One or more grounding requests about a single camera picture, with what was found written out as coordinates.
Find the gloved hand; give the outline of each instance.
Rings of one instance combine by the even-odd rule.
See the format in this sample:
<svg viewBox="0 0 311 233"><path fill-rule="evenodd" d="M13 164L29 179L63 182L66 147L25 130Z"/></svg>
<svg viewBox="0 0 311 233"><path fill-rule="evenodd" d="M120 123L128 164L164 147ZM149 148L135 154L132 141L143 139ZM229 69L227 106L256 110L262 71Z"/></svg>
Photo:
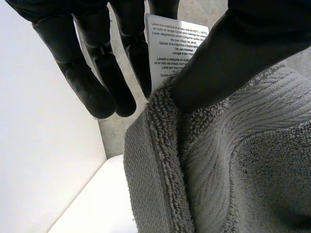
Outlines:
<svg viewBox="0 0 311 233"><path fill-rule="evenodd" d="M108 0L6 0L47 45L69 85L96 118L136 110L110 44ZM140 87L151 94L148 46L144 36L144 0L110 0L125 53ZM151 14L177 19L179 0L149 0ZM101 85L86 64L73 20L83 35Z"/></svg>
<svg viewBox="0 0 311 233"><path fill-rule="evenodd" d="M311 0L228 0L172 88L184 111L216 104L272 65L311 46Z"/></svg>

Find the fabric tag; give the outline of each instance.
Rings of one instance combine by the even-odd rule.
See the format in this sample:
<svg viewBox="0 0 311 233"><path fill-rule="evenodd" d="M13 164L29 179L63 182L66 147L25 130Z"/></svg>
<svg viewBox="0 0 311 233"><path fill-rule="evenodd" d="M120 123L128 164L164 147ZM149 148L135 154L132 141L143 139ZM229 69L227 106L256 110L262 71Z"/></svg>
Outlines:
<svg viewBox="0 0 311 233"><path fill-rule="evenodd" d="M208 35L208 27L146 14L152 91L180 70Z"/></svg>

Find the glove finger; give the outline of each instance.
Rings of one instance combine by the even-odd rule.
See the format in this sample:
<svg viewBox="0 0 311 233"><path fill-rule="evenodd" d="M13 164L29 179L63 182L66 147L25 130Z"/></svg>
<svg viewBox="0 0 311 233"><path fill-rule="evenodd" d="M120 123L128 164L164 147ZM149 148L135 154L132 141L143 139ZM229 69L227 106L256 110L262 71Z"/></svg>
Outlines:
<svg viewBox="0 0 311 233"><path fill-rule="evenodd" d="M33 24L50 49L69 85L96 118L107 118L115 111L109 92L86 64L78 42L72 16L53 16Z"/></svg>
<svg viewBox="0 0 311 233"><path fill-rule="evenodd" d="M117 18L121 41L127 58L145 97L149 98L151 75L148 45L144 34L144 1L113 0L110 4Z"/></svg>
<svg viewBox="0 0 311 233"><path fill-rule="evenodd" d="M5 0L19 15L27 21L39 20L57 14L68 15L70 9L60 7L54 0Z"/></svg>
<svg viewBox="0 0 311 233"><path fill-rule="evenodd" d="M111 48L107 2L101 1L101 4L94 9L88 5L88 1L78 2L81 7L78 9L79 5L76 5L74 20L82 34L92 63L100 80L115 100L116 113L121 117L128 117L135 112L136 102Z"/></svg>
<svg viewBox="0 0 311 233"><path fill-rule="evenodd" d="M150 14L177 19L179 0L148 0Z"/></svg>

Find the white wall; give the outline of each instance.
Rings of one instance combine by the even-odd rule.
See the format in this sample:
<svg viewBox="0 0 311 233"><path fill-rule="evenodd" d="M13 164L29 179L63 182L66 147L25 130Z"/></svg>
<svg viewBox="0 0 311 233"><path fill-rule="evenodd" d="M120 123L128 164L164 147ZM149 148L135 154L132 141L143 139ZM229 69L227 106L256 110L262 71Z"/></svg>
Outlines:
<svg viewBox="0 0 311 233"><path fill-rule="evenodd" d="M0 73L0 233L47 232L105 160L98 122L4 1Z"/></svg>

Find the white label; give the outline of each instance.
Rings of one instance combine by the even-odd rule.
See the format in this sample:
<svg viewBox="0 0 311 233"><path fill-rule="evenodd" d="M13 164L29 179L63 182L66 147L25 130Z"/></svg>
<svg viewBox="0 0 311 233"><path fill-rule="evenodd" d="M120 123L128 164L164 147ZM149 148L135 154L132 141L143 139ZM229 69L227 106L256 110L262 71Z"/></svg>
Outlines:
<svg viewBox="0 0 311 233"><path fill-rule="evenodd" d="M208 35L208 27L146 14L152 91L183 68Z"/></svg>

